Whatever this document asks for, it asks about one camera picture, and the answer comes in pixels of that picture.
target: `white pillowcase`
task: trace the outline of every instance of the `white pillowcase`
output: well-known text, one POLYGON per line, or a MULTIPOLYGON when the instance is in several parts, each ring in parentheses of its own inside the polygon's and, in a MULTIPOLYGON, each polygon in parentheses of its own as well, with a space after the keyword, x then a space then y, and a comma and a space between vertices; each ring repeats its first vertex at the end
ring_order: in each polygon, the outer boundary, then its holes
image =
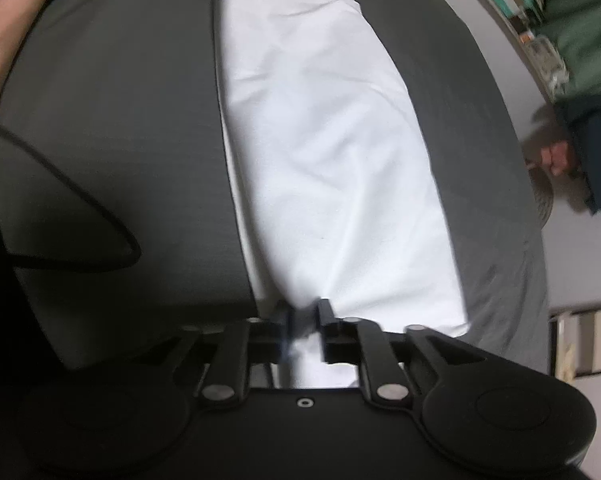
MULTIPOLYGON (((356 1, 220 0, 220 20, 222 112, 230 173, 242 181, 232 186, 239 218, 253 227, 241 229, 248 255, 256 245, 297 308, 328 298, 337 316, 390 332, 412 323, 466 332, 418 120, 356 1)), ((248 270, 266 299, 249 261, 248 270)))

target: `metal rivet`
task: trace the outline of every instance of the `metal rivet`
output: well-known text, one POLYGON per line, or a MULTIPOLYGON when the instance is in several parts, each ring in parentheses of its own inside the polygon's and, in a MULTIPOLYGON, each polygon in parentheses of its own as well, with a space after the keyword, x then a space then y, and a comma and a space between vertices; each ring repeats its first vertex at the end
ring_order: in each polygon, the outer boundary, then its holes
POLYGON ((314 399, 310 399, 309 397, 303 397, 302 399, 298 399, 296 405, 299 408, 311 408, 314 405, 314 399))
POLYGON ((234 396, 234 388, 226 384, 210 384, 202 389, 202 396, 208 400, 227 400, 234 396))
POLYGON ((409 395, 409 390, 402 384, 383 384, 376 393, 385 400, 403 400, 409 395))

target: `black cable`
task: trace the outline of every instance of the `black cable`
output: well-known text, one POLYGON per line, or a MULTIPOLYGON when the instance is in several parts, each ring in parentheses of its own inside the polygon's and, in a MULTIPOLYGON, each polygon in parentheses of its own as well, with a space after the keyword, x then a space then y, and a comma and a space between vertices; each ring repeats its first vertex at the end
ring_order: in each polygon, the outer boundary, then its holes
POLYGON ((49 171, 61 184, 75 193, 83 202, 91 206, 100 213, 100 215, 109 224, 125 238, 130 247, 130 252, 126 256, 101 260, 99 262, 72 262, 71 260, 55 260, 53 258, 43 258, 41 256, 28 256, 26 254, 10 254, 10 262, 14 267, 23 269, 45 269, 45 270, 66 270, 69 272, 109 272, 111 270, 120 270, 131 267, 140 259, 142 251, 140 244, 127 226, 120 221, 105 206, 96 200, 87 191, 71 180, 61 170, 54 166, 44 155, 25 142, 23 139, 12 133, 10 130, 0 124, 0 136, 13 144, 15 147, 23 150, 33 160, 49 171))

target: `blue cloth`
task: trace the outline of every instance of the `blue cloth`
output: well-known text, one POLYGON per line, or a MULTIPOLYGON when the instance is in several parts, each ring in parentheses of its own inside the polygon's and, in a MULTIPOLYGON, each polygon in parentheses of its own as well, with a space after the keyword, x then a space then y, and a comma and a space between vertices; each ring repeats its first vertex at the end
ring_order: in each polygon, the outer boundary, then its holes
POLYGON ((555 105, 558 118, 571 135, 591 197, 592 213, 601 211, 601 94, 581 96, 555 105))

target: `hand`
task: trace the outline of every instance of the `hand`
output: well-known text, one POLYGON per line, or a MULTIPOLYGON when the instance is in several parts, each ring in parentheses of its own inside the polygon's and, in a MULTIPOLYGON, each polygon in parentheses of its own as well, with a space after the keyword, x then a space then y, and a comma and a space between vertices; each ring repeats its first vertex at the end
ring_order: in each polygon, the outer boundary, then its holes
POLYGON ((570 173, 579 166, 576 152, 566 140, 541 148, 540 158, 542 166, 554 176, 570 173))

